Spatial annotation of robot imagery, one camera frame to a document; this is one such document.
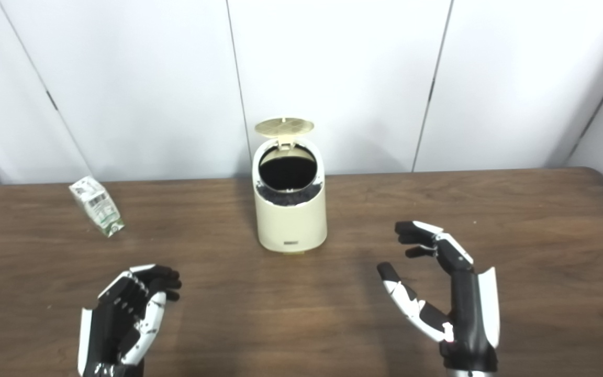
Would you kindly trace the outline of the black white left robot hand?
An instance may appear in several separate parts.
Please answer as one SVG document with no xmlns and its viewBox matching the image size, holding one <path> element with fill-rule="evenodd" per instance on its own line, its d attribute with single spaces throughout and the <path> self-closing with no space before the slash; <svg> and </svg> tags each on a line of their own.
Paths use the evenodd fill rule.
<svg viewBox="0 0 603 377">
<path fill-rule="evenodd" d="M 177 270 L 155 263 L 120 272 L 100 292 L 96 307 L 81 311 L 79 375 L 144 375 L 144 356 L 181 286 Z"/>
</svg>

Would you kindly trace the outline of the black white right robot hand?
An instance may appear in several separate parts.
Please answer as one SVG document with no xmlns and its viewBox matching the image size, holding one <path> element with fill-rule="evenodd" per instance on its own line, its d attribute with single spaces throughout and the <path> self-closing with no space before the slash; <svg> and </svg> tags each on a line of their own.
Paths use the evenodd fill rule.
<svg viewBox="0 0 603 377">
<path fill-rule="evenodd" d="M 400 220 L 395 233 L 408 258 L 429 256 L 450 277 L 449 313 L 444 313 L 404 283 L 389 262 L 376 269 L 385 291 L 402 315 L 435 341 L 449 376 L 496 376 L 500 305 L 495 268 L 478 273 L 474 260 L 443 228 L 419 220 Z"/>
</svg>

